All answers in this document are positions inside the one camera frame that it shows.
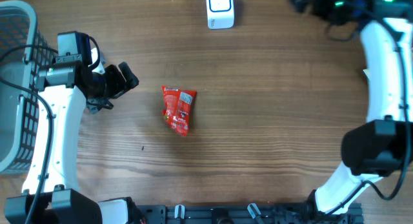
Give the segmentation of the red snack bag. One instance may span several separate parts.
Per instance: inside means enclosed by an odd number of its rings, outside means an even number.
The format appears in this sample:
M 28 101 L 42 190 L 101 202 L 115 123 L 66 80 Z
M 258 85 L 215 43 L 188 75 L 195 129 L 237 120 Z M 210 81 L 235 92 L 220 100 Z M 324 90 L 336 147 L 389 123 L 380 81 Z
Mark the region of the red snack bag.
M 162 115 L 165 123 L 181 136 L 189 131 L 190 111 L 197 92 L 162 86 L 165 109 Z

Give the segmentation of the yellow wet wipes pack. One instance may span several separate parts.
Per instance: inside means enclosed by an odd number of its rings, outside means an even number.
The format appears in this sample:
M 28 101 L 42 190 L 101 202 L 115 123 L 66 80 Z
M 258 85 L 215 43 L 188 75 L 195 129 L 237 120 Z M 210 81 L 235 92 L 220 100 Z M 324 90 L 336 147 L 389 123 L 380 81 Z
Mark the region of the yellow wet wipes pack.
M 370 79 L 370 72 L 369 72 L 369 69 L 363 69 L 363 73 L 365 74 L 365 77 L 366 77 L 366 79 L 367 80 L 369 80 Z

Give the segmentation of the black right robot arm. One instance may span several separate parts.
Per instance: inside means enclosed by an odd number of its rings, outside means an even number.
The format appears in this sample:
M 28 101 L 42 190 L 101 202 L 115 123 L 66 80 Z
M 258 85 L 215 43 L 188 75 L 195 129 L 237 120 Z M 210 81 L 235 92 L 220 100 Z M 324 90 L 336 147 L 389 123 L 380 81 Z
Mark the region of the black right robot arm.
M 412 0 L 290 0 L 301 13 L 329 26 L 355 23 L 366 59 L 368 110 L 364 125 L 347 132 L 341 163 L 309 198 L 314 217 L 344 214 L 378 181 L 399 173 L 391 200 L 400 191 L 412 162 Z

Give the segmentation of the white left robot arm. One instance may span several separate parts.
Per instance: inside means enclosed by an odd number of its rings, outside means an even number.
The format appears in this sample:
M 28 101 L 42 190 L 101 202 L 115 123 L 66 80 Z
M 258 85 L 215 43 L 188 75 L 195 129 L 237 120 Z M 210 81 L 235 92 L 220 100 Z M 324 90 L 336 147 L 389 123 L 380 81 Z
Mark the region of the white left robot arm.
M 145 223 L 130 197 L 95 202 L 78 189 L 77 144 L 85 109 L 112 109 L 116 99 L 139 84 L 126 63 L 105 66 L 95 39 L 60 33 L 56 57 L 35 77 L 39 102 L 34 153 L 20 196 L 8 198 L 11 223 Z

